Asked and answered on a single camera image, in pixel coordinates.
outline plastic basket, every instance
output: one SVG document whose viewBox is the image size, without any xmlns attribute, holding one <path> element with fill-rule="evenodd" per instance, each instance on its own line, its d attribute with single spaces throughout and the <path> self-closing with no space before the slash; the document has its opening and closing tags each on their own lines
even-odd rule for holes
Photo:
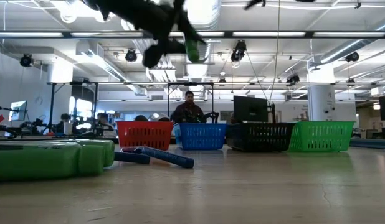
<svg viewBox="0 0 385 224">
<path fill-rule="evenodd" d="M 183 150 L 223 148 L 226 124 L 179 123 L 174 126 L 176 144 Z"/>
<path fill-rule="evenodd" d="M 295 123 L 245 123 L 227 127 L 227 145 L 243 152 L 286 151 Z"/>
<path fill-rule="evenodd" d="M 292 131 L 290 152 L 347 151 L 354 121 L 301 121 Z"/>
<path fill-rule="evenodd" d="M 172 122 L 166 121 L 117 121 L 119 146 L 148 146 L 168 150 Z"/>
</svg>

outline pillar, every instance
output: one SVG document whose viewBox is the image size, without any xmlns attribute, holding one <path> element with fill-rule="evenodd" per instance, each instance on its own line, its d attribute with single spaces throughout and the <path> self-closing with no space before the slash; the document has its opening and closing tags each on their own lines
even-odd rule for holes
<svg viewBox="0 0 385 224">
<path fill-rule="evenodd" d="M 332 65 L 320 65 L 319 70 L 308 66 L 307 80 L 311 83 L 334 83 Z M 308 87 L 308 107 L 310 121 L 333 121 L 336 118 L 335 88 L 333 85 L 313 85 Z"/>
</svg>

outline blue basket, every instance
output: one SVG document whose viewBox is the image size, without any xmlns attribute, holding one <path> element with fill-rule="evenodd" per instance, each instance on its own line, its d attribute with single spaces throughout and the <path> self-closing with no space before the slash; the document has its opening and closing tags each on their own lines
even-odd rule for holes
<svg viewBox="0 0 385 224">
<path fill-rule="evenodd" d="M 173 127 L 176 144 L 183 150 L 223 148 L 226 124 L 179 123 Z"/>
</svg>

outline black basket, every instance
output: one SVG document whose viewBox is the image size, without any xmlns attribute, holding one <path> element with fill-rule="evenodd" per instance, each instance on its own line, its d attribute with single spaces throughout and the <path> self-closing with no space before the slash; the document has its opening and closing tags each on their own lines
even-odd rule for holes
<svg viewBox="0 0 385 224">
<path fill-rule="evenodd" d="M 295 123 L 245 123 L 227 127 L 227 145 L 243 152 L 286 151 Z"/>
</svg>

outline blue foam tube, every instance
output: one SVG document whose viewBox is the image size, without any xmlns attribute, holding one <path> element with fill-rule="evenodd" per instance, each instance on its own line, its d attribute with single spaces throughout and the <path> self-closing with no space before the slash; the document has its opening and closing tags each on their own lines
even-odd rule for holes
<svg viewBox="0 0 385 224">
<path fill-rule="evenodd" d="M 176 165 L 179 165 L 183 168 L 193 168 L 194 167 L 194 159 L 187 158 L 184 156 L 175 155 L 170 152 L 164 152 L 159 149 L 154 149 L 151 147 L 139 147 L 135 150 L 137 153 L 142 153 L 147 156 L 151 156 L 157 159 L 161 159 L 166 162 L 170 162 Z"/>
<path fill-rule="evenodd" d="M 120 162 L 134 162 L 139 164 L 149 164 L 150 163 L 150 157 L 146 156 L 144 154 L 136 154 L 136 153 L 129 153 L 129 152 L 115 152 L 115 161 Z"/>
</svg>

